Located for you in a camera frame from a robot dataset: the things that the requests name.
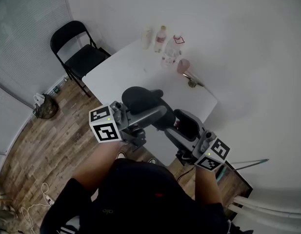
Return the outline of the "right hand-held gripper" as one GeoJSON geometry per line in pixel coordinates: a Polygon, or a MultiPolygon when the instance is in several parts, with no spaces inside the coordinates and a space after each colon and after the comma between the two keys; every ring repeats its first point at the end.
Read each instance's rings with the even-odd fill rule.
{"type": "Polygon", "coordinates": [[[213,132],[204,129],[202,122],[192,113],[176,109],[178,119],[175,128],[164,131],[178,148],[177,159],[182,165],[189,164],[214,171],[225,163],[230,148],[213,132]]]}

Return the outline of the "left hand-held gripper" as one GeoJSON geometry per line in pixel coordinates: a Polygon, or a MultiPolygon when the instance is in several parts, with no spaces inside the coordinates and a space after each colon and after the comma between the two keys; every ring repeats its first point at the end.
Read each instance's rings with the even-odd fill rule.
{"type": "Polygon", "coordinates": [[[133,114],[123,103],[114,101],[91,110],[89,125],[99,143],[121,141],[136,151],[146,143],[144,128],[167,125],[166,114],[162,105],[133,114]]]}

